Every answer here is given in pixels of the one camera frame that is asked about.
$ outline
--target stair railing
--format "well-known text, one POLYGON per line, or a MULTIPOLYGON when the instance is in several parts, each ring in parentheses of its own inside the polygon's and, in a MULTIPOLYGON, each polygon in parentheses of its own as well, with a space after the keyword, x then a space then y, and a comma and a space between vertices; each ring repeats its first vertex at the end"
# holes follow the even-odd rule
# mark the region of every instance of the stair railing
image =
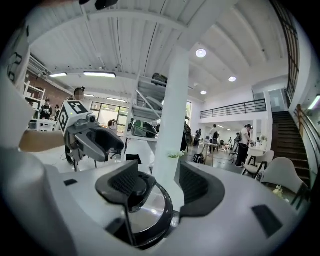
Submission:
POLYGON ((306 113, 302 110, 300 104, 297 105, 297 108, 294 111, 294 115, 297 118, 297 121, 298 121, 297 126, 299 128, 299 132, 301 134, 302 139, 304 139, 304 135, 306 134, 309 141, 311 142, 312 149, 315 155, 316 166, 317 166, 317 169, 319 170, 320 169, 320 135, 316 127, 312 123, 312 121, 309 119, 306 113))

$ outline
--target robot wrist camera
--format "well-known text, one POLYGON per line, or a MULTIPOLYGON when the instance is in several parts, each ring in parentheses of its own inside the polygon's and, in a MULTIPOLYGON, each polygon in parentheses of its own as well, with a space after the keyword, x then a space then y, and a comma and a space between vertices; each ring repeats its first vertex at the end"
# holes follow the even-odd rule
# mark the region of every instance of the robot wrist camera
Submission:
POLYGON ((109 149, 122 150, 122 140, 104 127, 100 127, 96 116, 81 101, 66 100, 61 108, 58 122, 64 142, 76 162, 84 155, 98 162, 108 161, 109 149))

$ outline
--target white pillar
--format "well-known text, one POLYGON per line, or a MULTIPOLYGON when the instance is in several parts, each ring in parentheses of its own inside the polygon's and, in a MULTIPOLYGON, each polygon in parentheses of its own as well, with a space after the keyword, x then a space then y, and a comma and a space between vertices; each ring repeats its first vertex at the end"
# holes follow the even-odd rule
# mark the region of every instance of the white pillar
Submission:
POLYGON ((258 131, 258 122, 257 122, 257 119, 255 119, 253 120, 253 135, 252 135, 253 141, 257 140, 257 131, 258 131))
POLYGON ((265 99, 265 106, 266 106, 266 112, 267 112, 267 144, 266 144, 266 151, 271 150, 271 143, 272 143, 272 133, 273 133, 273 124, 274 120, 272 118, 272 108, 271 108, 271 102, 270 102, 270 95, 268 91, 264 92, 264 99, 265 99))
POLYGON ((177 45, 173 50, 169 69, 152 172, 156 181, 169 193, 175 211, 180 211, 184 205, 184 194, 174 181, 179 159, 169 158, 168 153, 180 152, 186 117, 188 83, 189 52, 177 45))
POLYGON ((264 135, 264 136, 268 135, 268 120, 267 119, 261 120, 261 136, 262 135, 264 135))

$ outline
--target backpack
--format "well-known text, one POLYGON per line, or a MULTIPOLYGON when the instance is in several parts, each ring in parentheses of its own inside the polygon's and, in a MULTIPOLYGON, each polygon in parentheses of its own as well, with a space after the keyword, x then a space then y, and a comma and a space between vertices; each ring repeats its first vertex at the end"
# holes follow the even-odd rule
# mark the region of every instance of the backpack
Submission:
POLYGON ((239 143, 242 140, 241 132, 239 132, 238 136, 235 138, 235 142, 239 143))
POLYGON ((218 132, 217 131, 214 133, 213 139, 218 139, 218 132))
POLYGON ((203 154, 194 154, 192 162, 196 164, 202 164, 202 165, 206 164, 206 160, 203 154))

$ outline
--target window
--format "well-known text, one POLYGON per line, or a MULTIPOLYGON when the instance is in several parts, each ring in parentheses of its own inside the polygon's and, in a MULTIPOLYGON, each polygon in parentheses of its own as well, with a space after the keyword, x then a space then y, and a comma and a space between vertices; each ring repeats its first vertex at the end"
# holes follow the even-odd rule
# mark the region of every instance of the window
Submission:
POLYGON ((92 102, 91 110, 102 127, 107 128, 110 120, 116 120, 117 135, 123 136, 128 117, 128 108, 92 102))

